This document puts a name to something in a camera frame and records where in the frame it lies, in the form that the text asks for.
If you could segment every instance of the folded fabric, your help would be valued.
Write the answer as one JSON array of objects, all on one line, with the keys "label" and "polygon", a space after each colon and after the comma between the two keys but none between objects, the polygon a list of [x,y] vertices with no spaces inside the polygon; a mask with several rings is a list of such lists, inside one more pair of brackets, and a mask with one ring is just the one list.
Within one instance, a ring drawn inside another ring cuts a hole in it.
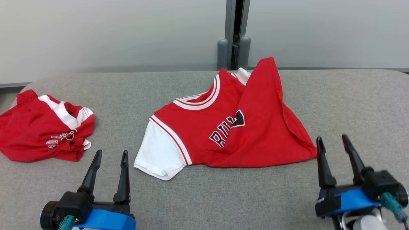
[{"label": "folded fabric", "polygon": [[0,115],[0,151],[10,160],[48,158],[79,161],[91,147],[94,113],[85,107],[38,97],[33,90],[17,95],[17,105]]},{"label": "folded fabric", "polygon": [[307,131],[283,103],[274,59],[267,58],[251,74],[222,69],[208,92],[156,111],[134,167],[170,180],[188,165],[268,167],[315,156]]}]

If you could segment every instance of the jersey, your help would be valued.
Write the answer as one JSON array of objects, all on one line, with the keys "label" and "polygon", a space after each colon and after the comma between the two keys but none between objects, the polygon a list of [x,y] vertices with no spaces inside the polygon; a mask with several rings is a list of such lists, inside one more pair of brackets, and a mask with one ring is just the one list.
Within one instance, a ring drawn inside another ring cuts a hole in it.
[{"label": "jersey", "polygon": [[176,99],[150,118],[134,166],[169,180],[183,167],[268,167],[316,156],[307,131],[283,103],[273,58],[255,70],[222,69],[211,89]]},{"label": "jersey", "polygon": [[0,151],[10,160],[48,158],[79,161],[91,147],[94,113],[85,107],[38,97],[33,90],[17,95],[17,105],[0,115]]}]

